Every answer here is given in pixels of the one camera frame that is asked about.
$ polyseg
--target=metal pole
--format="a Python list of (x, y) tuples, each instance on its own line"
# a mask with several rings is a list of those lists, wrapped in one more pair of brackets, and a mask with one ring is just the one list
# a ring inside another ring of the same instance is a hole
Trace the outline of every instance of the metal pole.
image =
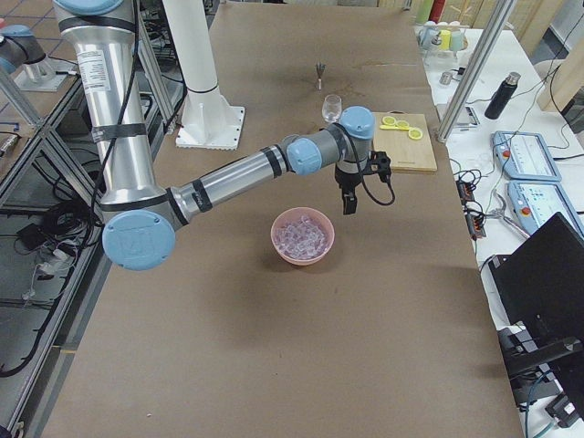
[(156, 62), (156, 56), (148, 38), (148, 31), (140, 15), (138, 15), (138, 21), (141, 35), (141, 41), (138, 45), (140, 61), (144, 67), (146, 79), (150, 83), (156, 103), (158, 103), (158, 108), (161, 110), (162, 118), (165, 123), (171, 123), (172, 114), (174, 113), (171, 98), (168, 94), (168, 89), (166, 89), (164, 82), (162, 82), (161, 69)]
[(0, 68), (0, 89), (4, 92), (10, 103), (12, 103), (16, 110), (20, 113), (26, 123), (40, 127), (43, 119), (38, 114), (37, 109), (30, 103), (30, 100), (20, 91), (15, 82), (8, 76), (8, 74)]
[(458, 85), (452, 101), (444, 113), (442, 122), (438, 128), (439, 142), (446, 142), (448, 136), (452, 132), (454, 124), (458, 120), (461, 110), (463, 109), (468, 96), (471, 94), (475, 82), (481, 74), (491, 50), (493, 50), (496, 40), (499, 38), (499, 35), (501, 34), (501, 31), (503, 30), (503, 27), (511, 15), (516, 3), (517, 0), (497, 1), (493, 14), (476, 44), (476, 50), (471, 57), (468, 68), (464, 72), (463, 80), (461, 80)]

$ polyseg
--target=wooden cutting board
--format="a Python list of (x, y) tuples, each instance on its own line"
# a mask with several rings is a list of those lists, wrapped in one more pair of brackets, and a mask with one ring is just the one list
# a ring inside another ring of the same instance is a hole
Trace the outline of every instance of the wooden cutting board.
[[(423, 114), (400, 114), (389, 112), (374, 112), (375, 135), (373, 149), (385, 151), (391, 158), (391, 169), (396, 172), (436, 172), (436, 159), (430, 142), (428, 125)], [(397, 120), (406, 120), (410, 126), (420, 128), (423, 137), (412, 140), (406, 130), (381, 130), (383, 116), (392, 115)]]

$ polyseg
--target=brown paper surface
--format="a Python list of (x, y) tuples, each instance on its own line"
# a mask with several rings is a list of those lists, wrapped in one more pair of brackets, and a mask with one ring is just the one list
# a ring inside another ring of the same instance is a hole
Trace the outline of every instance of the brown paper surface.
[[(437, 120), (408, 16), (377, 8), (227, 4), (212, 27), (222, 93), (246, 107), (237, 151), (162, 146), (180, 185), (290, 133), (320, 106)], [(315, 89), (317, 62), (327, 64)], [(46, 437), (519, 437), (521, 430), (445, 148), (438, 172), (393, 176), (394, 206), (333, 168), (288, 174), (201, 214), (163, 266), (112, 268)], [(379, 180), (370, 188), (389, 199)], [(270, 226), (299, 205), (336, 230), (289, 265)]]

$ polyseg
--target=glass cup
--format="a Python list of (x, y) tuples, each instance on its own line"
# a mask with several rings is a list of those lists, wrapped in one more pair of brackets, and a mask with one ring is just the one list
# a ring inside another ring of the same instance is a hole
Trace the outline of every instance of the glass cup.
[(326, 123), (338, 121), (342, 111), (343, 107), (340, 96), (329, 94), (325, 97), (325, 101), (322, 104), (322, 117), (325, 119)]

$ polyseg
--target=bottle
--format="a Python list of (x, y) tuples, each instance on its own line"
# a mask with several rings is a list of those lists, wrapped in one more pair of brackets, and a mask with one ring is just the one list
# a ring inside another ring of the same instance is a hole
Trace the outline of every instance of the bottle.
[(515, 71), (512, 71), (509, 73), (509, 76), (507, 76), (507, 78), (501, 82), (501, 86), (493, 95), (491, 103), (489, 103), (489, 106), (486, 108), (485, 117), (491, 120), (499, 118), (507, 102), (511, 99), (513, 93), (515, 93), (519, 78), (521, 78), (521, 75)]

